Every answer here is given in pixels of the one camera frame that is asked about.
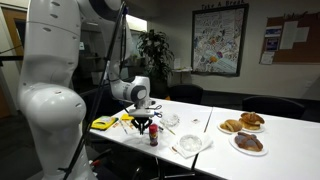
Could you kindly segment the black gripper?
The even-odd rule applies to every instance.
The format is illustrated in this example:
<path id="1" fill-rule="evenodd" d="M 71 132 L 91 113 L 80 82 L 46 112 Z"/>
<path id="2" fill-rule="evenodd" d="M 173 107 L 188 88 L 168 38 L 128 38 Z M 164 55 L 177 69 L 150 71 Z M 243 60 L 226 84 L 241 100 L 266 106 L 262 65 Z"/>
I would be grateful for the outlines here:
<path id="1" fill-rule="evenodd" d="M 129 115 L 133 117 L 131 123 L 139 130 L 140 134 L 143 134 L 144 130 L 152 124 L 155 112 L 150 109 L 130 109 Z"/>

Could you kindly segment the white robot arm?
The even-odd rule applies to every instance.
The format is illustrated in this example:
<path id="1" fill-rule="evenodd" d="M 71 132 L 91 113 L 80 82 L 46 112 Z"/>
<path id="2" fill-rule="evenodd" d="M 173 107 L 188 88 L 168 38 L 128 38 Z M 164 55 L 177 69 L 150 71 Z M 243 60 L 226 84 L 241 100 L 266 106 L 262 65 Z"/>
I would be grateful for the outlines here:
<path id="1" fill-rule="evenodd" d="M 28 120 L 43 168 L 43 180 L 95 180 L 84 147 L 87 131 L 84 100 L 69 88 L 78 64 L 81 24 L 95 22 L 108 48 L 102 83 L 114 98 L 135 105 L 133 124 L 144 131 L 155 112 L 150 81 L 119 78 L 119 65 L 129 56 L 131 35 L 123 0 L 30 0 L 17 102 Z"/>

